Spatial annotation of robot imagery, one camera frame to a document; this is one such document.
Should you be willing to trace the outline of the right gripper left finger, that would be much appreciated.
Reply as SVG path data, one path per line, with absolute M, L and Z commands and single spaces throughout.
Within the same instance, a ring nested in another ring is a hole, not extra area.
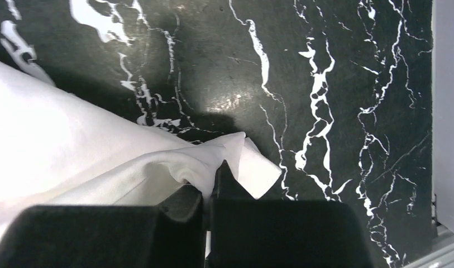
M 0 267 L 202 267 L 203 199 L 181 187 L 155 206 L 34 206 L 0 242 Z

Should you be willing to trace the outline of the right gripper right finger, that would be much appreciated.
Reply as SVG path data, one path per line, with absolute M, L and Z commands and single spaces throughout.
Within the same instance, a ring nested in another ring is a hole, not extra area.
M 226 162 L 209 209 L 209 267 L 373 267 L 354 211 L 325 200 L 256 200 Z

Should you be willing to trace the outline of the white cloth sheet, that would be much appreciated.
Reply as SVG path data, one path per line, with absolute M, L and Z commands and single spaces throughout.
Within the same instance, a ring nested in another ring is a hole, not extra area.
M 193 145 L 0 62 L 0 241 L 37 204 L 154 205 L 184 184 L 209 198 L 223 162 L 255 199 L 281 174 L 244 132 Z

